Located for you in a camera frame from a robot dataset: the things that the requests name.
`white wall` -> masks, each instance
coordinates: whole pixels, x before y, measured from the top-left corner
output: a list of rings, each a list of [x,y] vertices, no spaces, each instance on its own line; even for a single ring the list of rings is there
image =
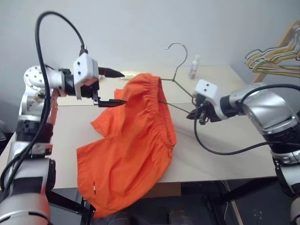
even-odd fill
[[[246,80],[252,75],[243,57],[273,46],[288,24],[300,19],[299,0],[2,0],[0,120],[11,130],[23,73],[38,63],[35,21],[46,10],[72,21],[103,67],[176,66],[182,50],[164,50],[176,41],[189,50],[185,66],[199,53],[202,65],[230,64]],[[69,67],[79,51],[73,31],[54,16],[42,23],[41,45],[45,61],[54,67]]]

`table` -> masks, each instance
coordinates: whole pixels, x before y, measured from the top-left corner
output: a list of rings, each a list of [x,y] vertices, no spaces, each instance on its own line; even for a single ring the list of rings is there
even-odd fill
[[[175,68],[162,67],[136,69],[151,72],[162,78],[172,78]],[[188,79],[189,68],[180,68],[177,81],[192,93],[199,78],[218,85],[226,95],[244,86],[244,82],[229,66],[200,67],[197,78]],[[119,78],[101,79],[102,100],[113,98],[115,88],[122,88],[127,81]],[[168,102],[188,111],[194,109],[189,96],[172,82],[163,82]],[[53,151],[50,156],[56,161],[56,183],[54,188],[77,187],[76,148],[96,141],[101,137],[90,122],[104,109],[92,105],[90,99],[76,101],[75,97],[60,98],[59,110],[52,137]],[[169,107],[176,129],[177,144],[173,160],[159,182],[184,182],[204,180],[229,180],[275,176],[270,149],[262,146],[233,156],[219,156],[207,152],[195,139],[193,121],[186,119],[186,113]],[[217,151],[235,151],[264,139],[246,116],[236,116],[229,120],[198,125],[198,132],[204,144]],[[0,171],[6,165],[9,146],[0,157]]]

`hanger hook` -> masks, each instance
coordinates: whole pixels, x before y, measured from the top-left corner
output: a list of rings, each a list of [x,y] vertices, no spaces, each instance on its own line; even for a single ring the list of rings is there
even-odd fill
[[[185,61],[186,61],[187,58],[188,58],[188,50],[187,50],[187,48],[185,47],[184,44],[179,43],[179,42],[173,42],[172,44],[169,45],[169,47],[167,47],[167,48],[165,48],[165,49],[168,50],[172,45],[181,45],[181,46],[184,48],[184,50],[186,51],[186,56],[185,56],[183,62],[180,63],[180,64],[176,67],[176,70],[175,70],[175,73],[174,73],[174,77],[173,77],[173,79],[172,79],[172,80],[174,81],[174,80],[175,80],[175,77],[176,77],[176,74],[177,74],[178,68],[181,67],[181,65],[182,65],[183,63],[185,63]]]

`orange shorts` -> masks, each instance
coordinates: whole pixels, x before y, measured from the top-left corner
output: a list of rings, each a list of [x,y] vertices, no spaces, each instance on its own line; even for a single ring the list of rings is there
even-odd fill
[[[168,168],[176,134],[160,78],[140,74],[91,122],[105,138],[77,149],[78,188],[94,217],[117,212],[143,197]]]

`white bottle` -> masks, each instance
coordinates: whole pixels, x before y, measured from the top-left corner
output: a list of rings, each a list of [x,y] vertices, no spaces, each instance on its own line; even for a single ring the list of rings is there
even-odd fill
[[[200,55],[196,55],[194,61],[192,62],[191,69],[188,73],[189,79],[194,79],[199,67]]]

